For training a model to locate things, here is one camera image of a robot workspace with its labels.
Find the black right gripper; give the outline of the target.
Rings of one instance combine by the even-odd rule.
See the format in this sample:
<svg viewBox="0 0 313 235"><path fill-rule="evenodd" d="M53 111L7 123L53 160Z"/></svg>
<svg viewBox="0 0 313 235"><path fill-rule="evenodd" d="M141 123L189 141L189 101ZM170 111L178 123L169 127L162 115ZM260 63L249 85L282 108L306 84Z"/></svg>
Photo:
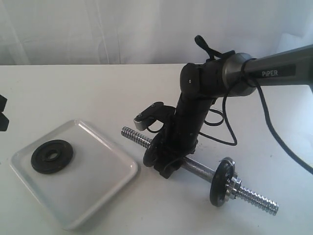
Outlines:
<svg viewBox="0 0 313 235"><path fill-rule="evenodd" d="M158 107L152 117L164 124L152 142L154 169L168 179L182 165L182 159L194 153L199 135L197 107Z"/></svg>

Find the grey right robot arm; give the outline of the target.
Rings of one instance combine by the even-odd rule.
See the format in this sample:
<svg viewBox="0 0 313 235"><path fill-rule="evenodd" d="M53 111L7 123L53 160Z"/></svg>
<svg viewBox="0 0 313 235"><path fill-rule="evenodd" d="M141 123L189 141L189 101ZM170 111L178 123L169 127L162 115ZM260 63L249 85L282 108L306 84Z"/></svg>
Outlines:
<svg viewBox="0 0 313 235"><path fill-rule="evenodd" d="M242 97L258 91L266 125L282 149L302 168L313 168L299 158L274 129L262 86L312 85L313 47L304 46L264 58L246 53L219 53L200 44L209 55L203 64L186 64L180 73L176 107L156 105L150 118L163 126L144 154L143 162L168 178L182 159L195 151L198 136L210 107L218 98Z"/></svg>

